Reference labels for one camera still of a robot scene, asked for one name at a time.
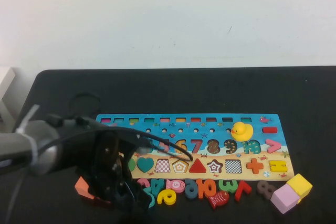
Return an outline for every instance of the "pink cube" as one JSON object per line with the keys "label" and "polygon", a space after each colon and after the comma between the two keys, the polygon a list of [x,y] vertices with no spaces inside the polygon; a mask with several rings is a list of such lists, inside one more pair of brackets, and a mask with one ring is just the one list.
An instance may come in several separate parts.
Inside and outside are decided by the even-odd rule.
{"label": "pink cube", "polygon": [[272,203],[282,214],[293,208],[299,199],[300,196],[288,184],[276,190],[271,197]]}

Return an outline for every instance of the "yellow cube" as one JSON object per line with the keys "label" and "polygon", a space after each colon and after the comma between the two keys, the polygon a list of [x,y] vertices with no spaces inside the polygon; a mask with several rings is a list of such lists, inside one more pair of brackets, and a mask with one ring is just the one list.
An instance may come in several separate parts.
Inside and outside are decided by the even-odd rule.
{"label": "yellow cube", "polygon": [[300,196],[298,203],[310,192],[313,185],[309,183],[301,174],[295,175],[287,181],[287,184]]}

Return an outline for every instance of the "orange plus sign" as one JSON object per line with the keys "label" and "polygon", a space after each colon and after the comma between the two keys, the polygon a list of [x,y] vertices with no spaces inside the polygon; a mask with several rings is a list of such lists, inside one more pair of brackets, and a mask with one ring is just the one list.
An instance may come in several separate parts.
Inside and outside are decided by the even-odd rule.
{"label": "orange plus sign", "polygon": [[251,163],[247,163],[246,168],[252,169],[253,174],[259,174],[259,170],[264,169],[264,165],[258,163],[256,158],[251,158]]}

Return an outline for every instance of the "wooden puzzle board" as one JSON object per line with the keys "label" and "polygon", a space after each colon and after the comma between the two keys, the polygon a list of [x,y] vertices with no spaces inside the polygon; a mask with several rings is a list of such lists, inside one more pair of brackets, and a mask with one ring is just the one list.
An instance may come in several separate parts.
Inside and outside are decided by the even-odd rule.
{"label": "wooden puzzle board", "polygon": [[[141,155],[135,153],[132,156],[134,162],[131,160],[137,164],[131,169],[133,178],[289,180],[294,177],[277,114],[101,114],[97,121],[150,132],[186,148],[194,157],[192,162],[182,162],[157,150]],[[236,122],[253,126],[252,138],[245,145],[234,141],[231,136],[230,131]],[[264,127],[276,127],[277,133],[263,133]],[[268,153],[271,146],[266,144],[267,139],[280,143],[281,148]],[[153,144],[176,153],[174,148],[158,141],[153,140]],[[252,158],[263,164],[258,174],[246,167]],[[197,161],[197,165],[204,167],[205,173],[190,172],[197,159],[201,163]],[[269,161],[285,161],[287,172],[272,172]]]}

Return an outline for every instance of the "white wall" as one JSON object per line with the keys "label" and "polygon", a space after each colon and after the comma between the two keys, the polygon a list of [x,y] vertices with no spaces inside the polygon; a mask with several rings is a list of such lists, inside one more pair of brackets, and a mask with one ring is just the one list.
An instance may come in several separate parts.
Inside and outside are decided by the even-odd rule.
{"label": "white wall", "polygon": [[0,0],[5,97],[45,69],[336,64],[335,0]]}

